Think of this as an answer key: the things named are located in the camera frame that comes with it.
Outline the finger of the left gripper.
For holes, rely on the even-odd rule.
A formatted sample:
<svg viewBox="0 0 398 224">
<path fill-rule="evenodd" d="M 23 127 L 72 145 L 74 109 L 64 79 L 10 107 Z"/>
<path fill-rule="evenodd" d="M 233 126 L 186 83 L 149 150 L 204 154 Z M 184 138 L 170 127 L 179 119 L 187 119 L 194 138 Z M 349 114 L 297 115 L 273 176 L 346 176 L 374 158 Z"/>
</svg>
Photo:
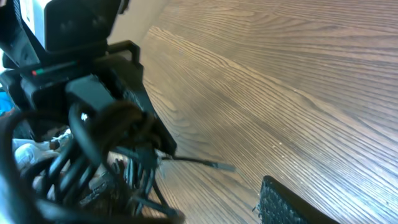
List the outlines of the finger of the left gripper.
<svg viewBox="0 0 398 224">
<path fill-rule="evenodd" d="M 174 156 L 177 150 L 177 143 L 159 118 L 144 86 L 125 87 L 123 97 L 135 103 L 147 116 L 146 120 L 149 120 L 150 123 L 148 132 L 155 134 L 159 138 L 158 149 L 170 156 Z"/>
</svg>

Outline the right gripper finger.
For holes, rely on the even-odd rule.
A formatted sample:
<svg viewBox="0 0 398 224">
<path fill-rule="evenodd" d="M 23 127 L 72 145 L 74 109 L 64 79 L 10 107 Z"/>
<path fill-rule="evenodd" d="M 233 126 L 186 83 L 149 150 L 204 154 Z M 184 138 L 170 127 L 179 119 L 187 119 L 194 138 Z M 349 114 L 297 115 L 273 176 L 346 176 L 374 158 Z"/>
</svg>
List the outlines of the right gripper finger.
<svg viewBox="0 0 398 224">
<path fill-rule="evenodd" d="M 338 224 L 269 175 L 262 179 L 259 202 L 253 210 L 259 212 L 262 224 Z"/>
</svg>

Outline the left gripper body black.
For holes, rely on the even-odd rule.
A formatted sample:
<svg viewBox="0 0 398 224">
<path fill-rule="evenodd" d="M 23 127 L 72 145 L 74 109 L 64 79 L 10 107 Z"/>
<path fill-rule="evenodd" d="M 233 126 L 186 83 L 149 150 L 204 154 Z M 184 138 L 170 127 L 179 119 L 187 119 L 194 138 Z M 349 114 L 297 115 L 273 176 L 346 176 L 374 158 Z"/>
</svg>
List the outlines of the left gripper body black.
<svg viewBox="0 0 398 224">
<path fill-rule="evenodd" d="M 1 136 L 11 137 L 22 121 L 33 137 L 56 124 L 75 124 L 80 113 L 94 117 L 90 129 L 142 131 L 146 90 L 140 48 L 131 41 L 110 45 L 104 57 L 29 65 L 1 75 L 19 112 L 1 121 Z"/>
</svg>

